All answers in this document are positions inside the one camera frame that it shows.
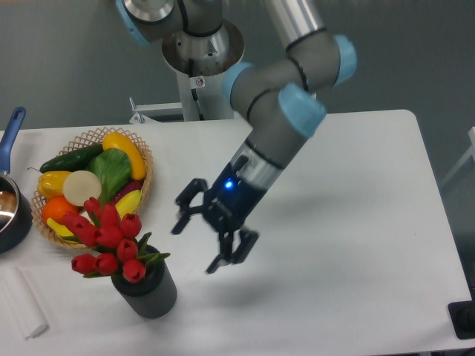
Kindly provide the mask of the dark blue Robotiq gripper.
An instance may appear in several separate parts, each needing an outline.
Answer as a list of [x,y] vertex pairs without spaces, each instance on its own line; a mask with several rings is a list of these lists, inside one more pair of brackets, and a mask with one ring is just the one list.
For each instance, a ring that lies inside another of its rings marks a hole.
[[[203,219],[218,232],[220,250],[207,267],[207,274],[245,261],[259,233],[240,227],[284,168],[284,156],[276,145],[245,142],[211,185],[204,179],[194,178],[177,196],[178,219],[172,234],[180,234],[192,215],[202,213]],[[191,206],[199,193],[203,193],[203,204]],[[239,228],[240,243],[233,248],[235,236],[230,231]]]

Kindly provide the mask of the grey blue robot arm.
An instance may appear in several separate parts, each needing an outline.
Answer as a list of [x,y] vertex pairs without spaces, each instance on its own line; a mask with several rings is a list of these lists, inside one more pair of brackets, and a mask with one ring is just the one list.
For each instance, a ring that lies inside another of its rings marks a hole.
[[195,214],[217,232],[220,250],[208,273],[246,259],[258,239],[246,218],[326,115],[315,92],[356,71],[353,43],[328,33],[313,1],[265,5],[286,56],[259,68],[242,60],[243,37],[224,18],[221,1],[116,2],[136,42],[161,41],[186,121],[239,115],[252,126],[213,184],[193,179],[176,198],[174,234]]

